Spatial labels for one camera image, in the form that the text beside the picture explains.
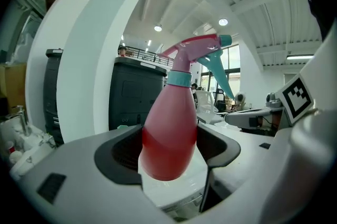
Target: cardboard box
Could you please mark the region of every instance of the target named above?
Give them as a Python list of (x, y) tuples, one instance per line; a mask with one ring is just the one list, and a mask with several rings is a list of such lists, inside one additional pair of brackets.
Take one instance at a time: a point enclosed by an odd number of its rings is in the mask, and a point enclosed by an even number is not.
[(0, 65), (0, 91), (7, 98), (9, 113), (15, 113), (13, 107), (25, 103), (26, 64), (12, 66)]

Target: bottle neck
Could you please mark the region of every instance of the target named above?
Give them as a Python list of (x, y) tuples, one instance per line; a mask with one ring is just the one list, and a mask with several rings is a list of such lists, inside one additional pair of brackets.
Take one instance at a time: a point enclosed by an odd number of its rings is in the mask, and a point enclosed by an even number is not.
[(184, 48), (180, 48), (177, 55), (174, 58), (172, 70), (179, 72), (189, 73), (191, 70), (191, 62), (187, 56), (187, 52)]

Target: fluorescent light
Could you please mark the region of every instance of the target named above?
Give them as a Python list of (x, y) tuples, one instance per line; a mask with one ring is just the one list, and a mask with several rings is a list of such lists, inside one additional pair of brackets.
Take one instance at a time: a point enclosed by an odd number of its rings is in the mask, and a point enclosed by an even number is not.
[(228, 20), (226, 18), (221, 18), (219, 20), (219, 25), (220, 26), (226, 26), (228, 24)]
[(162, 31), (162, 27), (161, 27), (161, 26), (155, 26), (155, 27), (154, 27), (154, 30), (155, 30), (156, 32), (161, 32), (161, 31)]
[(287, 56), (287, 59), (311, 59), (314, 55), (294, 55)]

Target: dark gray bin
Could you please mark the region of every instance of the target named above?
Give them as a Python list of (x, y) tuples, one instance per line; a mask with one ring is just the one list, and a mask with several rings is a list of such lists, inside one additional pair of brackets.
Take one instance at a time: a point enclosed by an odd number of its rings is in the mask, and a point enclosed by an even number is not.
[(166, 69), (151, 62), (116, 58), (110, 87), (109, 129), (119, 125), (143, 125), (164, 87), (166, 74)]
[(48, 62), (43, 83), (43, 110), (46, 121), (46, 131), (54, 137), (57, 146), (63, 144), (56, 104), (57, 75), (62, 52), (62, 49), (48, 49), (46, 51)]

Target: pink spray bottle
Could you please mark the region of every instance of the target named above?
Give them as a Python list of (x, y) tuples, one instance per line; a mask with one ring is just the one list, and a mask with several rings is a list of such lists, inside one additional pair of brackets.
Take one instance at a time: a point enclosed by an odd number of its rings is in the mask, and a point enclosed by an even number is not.
[(178, 51), (167, 85), (153, 104), (143, 128), (141, 164), (152, 178), (161, 181), (178, 178), (193, 156), (197, 119), (190, 89), (191, 63), (198, 61), (206, 66), (221, 88), (234, 98), (220, 59), (221, 48), (231, 43), (230, 35), (203, 35), (186, 39), (159, 54), (168, 57)]

